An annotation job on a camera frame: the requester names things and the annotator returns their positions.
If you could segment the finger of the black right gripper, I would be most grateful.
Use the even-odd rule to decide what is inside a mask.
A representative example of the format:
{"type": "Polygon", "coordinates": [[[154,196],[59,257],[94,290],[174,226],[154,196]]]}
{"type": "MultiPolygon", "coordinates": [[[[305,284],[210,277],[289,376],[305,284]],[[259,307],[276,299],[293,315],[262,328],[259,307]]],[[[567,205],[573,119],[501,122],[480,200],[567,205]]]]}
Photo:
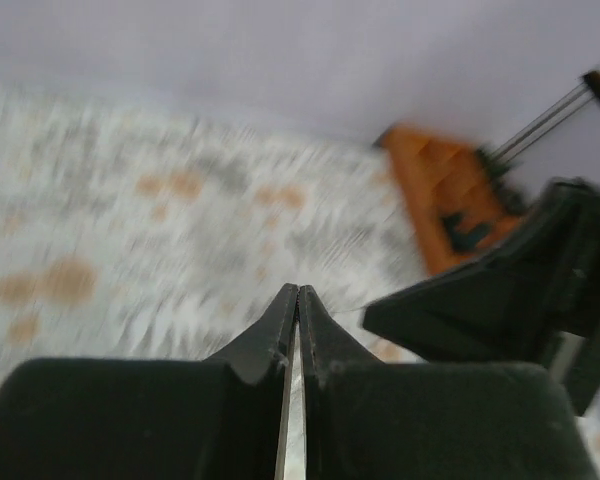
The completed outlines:
{"type": "Polygon", "coordinates": [[[526,358],[584,193],[582,184],[550,183],[498,246],[373,301],[363,329],[429,362],[526,358]]]}

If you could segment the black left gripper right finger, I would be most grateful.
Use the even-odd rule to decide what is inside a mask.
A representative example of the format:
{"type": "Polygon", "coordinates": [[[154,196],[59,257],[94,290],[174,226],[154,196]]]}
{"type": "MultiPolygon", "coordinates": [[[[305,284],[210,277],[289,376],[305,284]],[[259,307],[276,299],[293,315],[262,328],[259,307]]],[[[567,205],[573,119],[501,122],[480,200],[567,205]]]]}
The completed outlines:
{"type": "Polygon", "coordinates": [[[297,299],[310,479],[593,479],[569,401],[540,367],[385,363],[297,299]]]}

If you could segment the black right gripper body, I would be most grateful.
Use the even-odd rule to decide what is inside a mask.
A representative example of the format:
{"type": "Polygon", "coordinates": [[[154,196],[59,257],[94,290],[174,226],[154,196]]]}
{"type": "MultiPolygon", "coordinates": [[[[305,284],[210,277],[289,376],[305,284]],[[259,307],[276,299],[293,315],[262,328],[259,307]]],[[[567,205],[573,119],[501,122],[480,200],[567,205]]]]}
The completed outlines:
{"type": "Polygon", "coordinates": [[[567,209],[550,250],[557,255],[547,291],[540,364],[584,415],[600,389],[600,186],[553,179],[543,198],[567,209]]]}

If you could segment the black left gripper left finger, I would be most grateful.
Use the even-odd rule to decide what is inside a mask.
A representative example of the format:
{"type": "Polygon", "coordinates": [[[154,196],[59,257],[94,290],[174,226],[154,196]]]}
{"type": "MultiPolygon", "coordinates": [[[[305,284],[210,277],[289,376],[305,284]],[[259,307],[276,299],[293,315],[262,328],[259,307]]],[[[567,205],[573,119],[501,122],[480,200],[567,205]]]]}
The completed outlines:
{"type": "Polygon", "coordinates": [[[295,285],[201,361],[38,358],[0,387],[0,479],[279,479],[295,285]]]}

